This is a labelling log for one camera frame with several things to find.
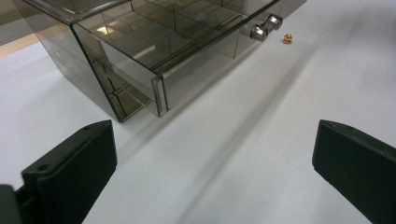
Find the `small brass nut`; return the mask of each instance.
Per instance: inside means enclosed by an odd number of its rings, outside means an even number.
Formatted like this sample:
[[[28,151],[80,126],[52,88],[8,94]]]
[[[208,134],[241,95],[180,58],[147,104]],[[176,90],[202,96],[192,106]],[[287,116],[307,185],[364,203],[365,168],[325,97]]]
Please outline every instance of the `small brass nut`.
[[[293,41],[293,36],[291,34],[286,34],[283,37],[283,43],[284,44],[291,44],[292,41]]]

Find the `black plastic part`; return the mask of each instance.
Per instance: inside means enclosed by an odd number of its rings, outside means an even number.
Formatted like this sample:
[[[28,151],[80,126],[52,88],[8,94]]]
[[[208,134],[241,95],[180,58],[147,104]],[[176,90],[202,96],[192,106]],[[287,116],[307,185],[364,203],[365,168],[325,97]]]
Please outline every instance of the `black plastic part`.
[[[396,148],[321,120],[312,163],[370,221],[396,223]]]
[[[116,166],[111,121],[80,129],[22,171],[24,186],[15,192],[22,222],[81,223]],[[9,188],[0,190],[9,196]],[[8,202],[2,213],[15,211],[14,203]]]
[[[0,223],[22,224],[14,189],[10,185],[0,185]]]

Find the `clear plastic drawer organizer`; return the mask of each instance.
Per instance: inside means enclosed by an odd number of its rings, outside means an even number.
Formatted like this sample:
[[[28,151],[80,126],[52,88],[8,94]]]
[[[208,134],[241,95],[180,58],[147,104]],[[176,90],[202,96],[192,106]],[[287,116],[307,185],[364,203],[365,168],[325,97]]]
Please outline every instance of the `clear plastic drawer organizer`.
[[[23,1],[15,4],[60,71],[118,121],[142,107],[160,117],[305,2]]]

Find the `white tabletop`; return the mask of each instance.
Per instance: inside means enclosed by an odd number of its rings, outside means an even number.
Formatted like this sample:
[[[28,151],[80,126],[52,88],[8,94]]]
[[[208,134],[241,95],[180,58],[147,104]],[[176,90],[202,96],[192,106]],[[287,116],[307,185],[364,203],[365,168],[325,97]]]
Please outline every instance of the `white tabletop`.
[[[395,12],[308,1],[188,103],[113,120],[118,168],[84,223],[369,223],[311,159],[320,119],[396,147]],[[0,95],[0,179],[15,189],[27,165],[110,119],[40,44],[0,59]]]

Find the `transparent plastic wall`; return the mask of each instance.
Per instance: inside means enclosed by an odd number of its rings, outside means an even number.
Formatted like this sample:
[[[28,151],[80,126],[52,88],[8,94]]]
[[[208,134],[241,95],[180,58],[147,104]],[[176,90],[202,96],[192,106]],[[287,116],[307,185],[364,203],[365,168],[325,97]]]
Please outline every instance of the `transparent plastic wall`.
[[[99,105],[107,99],[119,121],[143,106],[163,115],[258,44],[249,36],[253,26],[271,14],[285,19],[304,3],[25,1],[41,11],[25,18],[62,73]]]

